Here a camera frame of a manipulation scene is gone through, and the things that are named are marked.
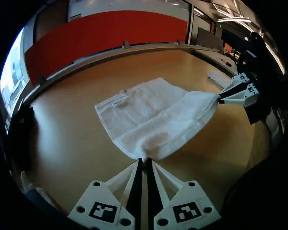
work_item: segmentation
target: white cloth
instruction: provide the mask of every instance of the white cloth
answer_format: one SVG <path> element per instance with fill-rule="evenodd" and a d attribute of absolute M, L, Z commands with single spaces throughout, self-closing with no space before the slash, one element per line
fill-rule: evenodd
<path fill-rule="evenodd" d="M 217 99 L 217 94 L 187 92 L 158 78 L 122 91 L 95 109 L 114 144 L 126 155 L 160 160 L 208 123 Z"/>
<path fill-rule="evenodd" d="M 222 88 L 229 86 L 232 81 L 232 79 L 223 72 L 215 70 L 210 71 L 208 78 L 216 82 Z"/>

